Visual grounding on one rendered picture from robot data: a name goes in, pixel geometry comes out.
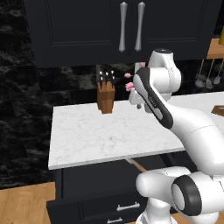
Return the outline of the dark cupboard door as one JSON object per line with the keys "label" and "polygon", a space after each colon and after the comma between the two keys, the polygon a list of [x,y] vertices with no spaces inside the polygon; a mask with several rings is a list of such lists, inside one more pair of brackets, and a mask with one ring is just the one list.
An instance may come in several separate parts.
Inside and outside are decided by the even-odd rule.
{"label": "dark cupboard door", "polygon": [[120,4],[129,0],[24,0],[38,67],[124,63]]}
{"label": "dark cupboard door", "polygon": [[207,56],[222,0],[132,0],[132,40],[137,39],[138,4],[144,2],[141,51],[135,62],[146,61],[153,50],[169,49],[175,60]]}

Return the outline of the wooden knife block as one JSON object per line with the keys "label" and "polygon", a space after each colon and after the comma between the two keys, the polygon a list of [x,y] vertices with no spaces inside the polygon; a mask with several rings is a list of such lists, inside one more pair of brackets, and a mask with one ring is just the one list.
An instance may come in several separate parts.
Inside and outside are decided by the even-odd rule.
{"label": "wooden knife block", "polygon": [[114,84],[115,76],[113,71],[99,72],[97,82],[97,106],[103,114],[111,114],[114,107],[116,88]]}

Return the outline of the grey hanging ladle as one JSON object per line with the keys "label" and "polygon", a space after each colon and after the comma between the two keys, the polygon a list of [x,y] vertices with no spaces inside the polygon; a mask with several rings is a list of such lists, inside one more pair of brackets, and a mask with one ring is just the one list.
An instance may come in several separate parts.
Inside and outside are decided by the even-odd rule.
{"label": "grey hanging ladle", "polygon": [[204,65],[204,60],[201,61],[200,68],[199,68],[199,73],[198,73],[198,78],[195,81],[195,86],[198,87],[198,88],[203,88],[206,85],[204,83],[204,81],[200,79],[200,75],[201,75],[203,65]]}

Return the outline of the wooden wall shelf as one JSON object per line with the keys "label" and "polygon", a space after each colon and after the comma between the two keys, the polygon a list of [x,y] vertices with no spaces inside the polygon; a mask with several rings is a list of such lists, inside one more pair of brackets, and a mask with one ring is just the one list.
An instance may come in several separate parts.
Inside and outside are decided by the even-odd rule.
{"label": "wooden wall shelf", "polygon": [[224,45],[219,44],[217,38],[213,38],[207,52],[208,59],[223,59],[224,58]]}

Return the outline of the pink flowers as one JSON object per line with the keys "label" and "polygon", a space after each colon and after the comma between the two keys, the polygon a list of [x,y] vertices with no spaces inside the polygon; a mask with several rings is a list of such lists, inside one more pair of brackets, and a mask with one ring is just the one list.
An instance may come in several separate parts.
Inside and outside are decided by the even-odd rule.
{"label": "pink flowers", "polygon": [[[137,62],[135,64],[135,71],[139,70],[141,67],[145,67],[145,63],[144,62]],[[124,75],[125,78],[130,78],[131,77],[131,74],[130,73],[126,73]],[[134,87],[134,84],[132,82],[128,82],[126,85],[125,85],[125,89],[127,92],[129,92],[132,88]]]}

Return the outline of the wooden cutting board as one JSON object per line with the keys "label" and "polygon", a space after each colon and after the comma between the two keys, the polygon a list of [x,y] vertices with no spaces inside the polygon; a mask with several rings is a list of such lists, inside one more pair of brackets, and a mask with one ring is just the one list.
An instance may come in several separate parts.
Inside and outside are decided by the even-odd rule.
{"label": "wooden cutting board", "polygon": [[217,116],[224,116],[224,105],[215,105],[213,107],[212,114]]}

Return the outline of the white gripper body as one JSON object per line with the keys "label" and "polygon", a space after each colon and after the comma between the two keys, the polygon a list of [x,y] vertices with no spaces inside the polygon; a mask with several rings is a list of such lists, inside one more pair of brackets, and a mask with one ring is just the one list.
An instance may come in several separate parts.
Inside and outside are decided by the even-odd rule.
{"label": "white gripper body", "polygon": [[130,90],[129,102],[131,105],[136,105],[137,109],[140,109],[144,105],[144,99],[134,88]]}

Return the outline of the yellow bottle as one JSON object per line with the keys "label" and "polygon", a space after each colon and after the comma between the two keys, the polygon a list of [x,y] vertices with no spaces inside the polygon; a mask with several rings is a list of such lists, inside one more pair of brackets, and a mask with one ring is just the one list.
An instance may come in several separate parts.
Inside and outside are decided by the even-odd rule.
{"label": "yellow bottle", "polygon": [[221,34],[220,34],[219,44],[224,46],[224,25],[222,27],[222,31],[221,31]]}

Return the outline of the grey hanging spatula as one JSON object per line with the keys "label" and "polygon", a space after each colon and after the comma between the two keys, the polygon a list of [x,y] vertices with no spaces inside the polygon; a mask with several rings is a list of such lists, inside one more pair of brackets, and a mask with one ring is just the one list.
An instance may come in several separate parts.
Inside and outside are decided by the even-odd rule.
{"label": "grey hanging spatula", "polygon": [[224,59],[222,59],[222,62],[220,64],[219,72],[218,72],[217,76],[213,80],[213,84],[214,85],[218,85],[220,83],[220,81],[221,81],[220,74],[221,74],[221,69],[222,69],[223,64],[224,64]]}

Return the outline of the wooden-handled knife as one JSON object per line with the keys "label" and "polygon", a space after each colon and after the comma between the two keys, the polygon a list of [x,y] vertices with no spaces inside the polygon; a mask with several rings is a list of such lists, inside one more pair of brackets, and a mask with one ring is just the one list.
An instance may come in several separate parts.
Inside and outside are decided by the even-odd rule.
{"label": "wooden-handled knife", "polygon": [[140,172],[147,172],[146,169],[144,169],[137,161],[135,161],[132,158],[126,158],[125,159],[129,164],[134,165]]}

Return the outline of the grey hanging spoon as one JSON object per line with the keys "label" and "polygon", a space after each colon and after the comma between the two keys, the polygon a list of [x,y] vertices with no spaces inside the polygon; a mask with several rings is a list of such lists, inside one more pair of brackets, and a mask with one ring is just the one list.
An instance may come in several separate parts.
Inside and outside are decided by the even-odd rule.
{"label": "grey hanging spoon", "polygon": [[206,88],[208,88],[208,89],[211,89],[212,85],[213,85],[211,80],[210,80],[210,74],[211,74],[213,65],[214,65],[214,59],[212,59],[212,63],[211,63],[211,66],[210,66],[210,69],[209,69],[209,72],[208,72],[208,76],[206,78]]}

